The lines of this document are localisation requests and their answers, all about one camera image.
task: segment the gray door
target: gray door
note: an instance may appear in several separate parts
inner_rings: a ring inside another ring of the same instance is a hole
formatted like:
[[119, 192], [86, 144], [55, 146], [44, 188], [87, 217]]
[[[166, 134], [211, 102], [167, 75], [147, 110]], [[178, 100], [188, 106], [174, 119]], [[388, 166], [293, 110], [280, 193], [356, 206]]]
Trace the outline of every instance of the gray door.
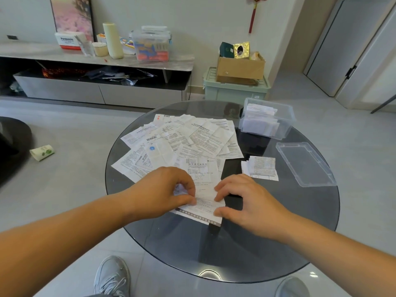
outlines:
[[305, 74], [333, 97], [358, 61], [393, 0], [339, 0], [311, 55]]

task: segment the marble countertop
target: marble countertop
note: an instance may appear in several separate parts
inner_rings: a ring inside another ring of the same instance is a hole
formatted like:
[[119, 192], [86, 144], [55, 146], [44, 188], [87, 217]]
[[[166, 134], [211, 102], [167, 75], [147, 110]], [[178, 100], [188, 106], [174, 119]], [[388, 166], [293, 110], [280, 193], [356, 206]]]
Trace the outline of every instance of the marble countertop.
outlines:
[[124, 55], [122, 59], [105, 57], [87, 57], [81, 51], [64, 50], [59, 45], [11, 41], [0, 43], [0, 57], [13, 57], [36, 60], [52, 60], [87, 64], [103, 64], [108, 66], [128, 66], [173, 71], [192, 71], [194, 55], [173, 55], [168, 62], [138, 61], [135, 55]]

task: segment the drawer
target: drawer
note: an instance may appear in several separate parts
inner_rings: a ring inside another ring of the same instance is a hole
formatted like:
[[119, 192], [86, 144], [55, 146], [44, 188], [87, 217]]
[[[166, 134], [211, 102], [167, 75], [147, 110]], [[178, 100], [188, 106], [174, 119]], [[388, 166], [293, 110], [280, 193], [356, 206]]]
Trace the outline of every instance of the drawer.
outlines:
[[47, 79], [14, 75], [25, 94], [30, 98], [104, 104], [99, 85], [61, 79]]
[[105, 104], [157, 108], [185, 98], [185, 90], [99, 84]]

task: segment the forearm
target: forearm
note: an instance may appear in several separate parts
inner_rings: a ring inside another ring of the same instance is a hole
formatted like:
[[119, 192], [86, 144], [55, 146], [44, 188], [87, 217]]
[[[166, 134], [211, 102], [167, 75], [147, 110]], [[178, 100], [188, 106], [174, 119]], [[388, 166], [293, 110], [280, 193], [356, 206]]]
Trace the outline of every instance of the forearm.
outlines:
[[396, 258], [293, 215], [286, 242], [354, 297], [394, 296]]
[[112, 195], [1, 233], [2, 294], [34, 295], [81, 255], [121, 228], [125, 220], [120, 211], [118, 199]]

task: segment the black glass tabletop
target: black glass tabletop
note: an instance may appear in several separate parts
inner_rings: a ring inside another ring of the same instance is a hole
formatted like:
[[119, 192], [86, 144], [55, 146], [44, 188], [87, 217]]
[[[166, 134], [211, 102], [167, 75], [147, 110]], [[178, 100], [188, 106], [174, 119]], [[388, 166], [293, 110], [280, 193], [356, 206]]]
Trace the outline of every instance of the black glass tabletop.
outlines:
[[[143, 124], [152, 122], [156, 114], [226, 118], [233, 120], [237, 126], [240, 109], [238, 104], [223, 101], [184, 101], [155, 109], [136, 119], [120, 134], [108, 156], [105, 177], [107, 193], [120, 192], [133, 184], [111, 167], [129, 151], [120, 138]], [[247, 160], [251, 155], [274, 157], [279, 181], [254, 180], [293, 213], [328, 229], [336, 229], [340, 210], [336, 186], [301, 187], [275, 147], [279, 140], [242, 133], [238, 129], [237, 137], [245, 159], [226, 160], [222, 179], [232, 174], [240, 174], [241, 160]], [[308, 142], [320, 155], [315, 146], [294, 128], [281, 142]], [[243, 206], [239, 196], [227, 196], [225, 202], [227, 206], [237, 210], [241, 210]], [[308, 264], [306, 259], [288, 246], [257, 237], [226, 219], [223, 219], [221, 227], [217, 227], [166, 213], [157, 219], [131, 223], [125, 230], [147, 252], [163, 263], [192, 275], [225, 282], [269, 281], [293, 273]]]

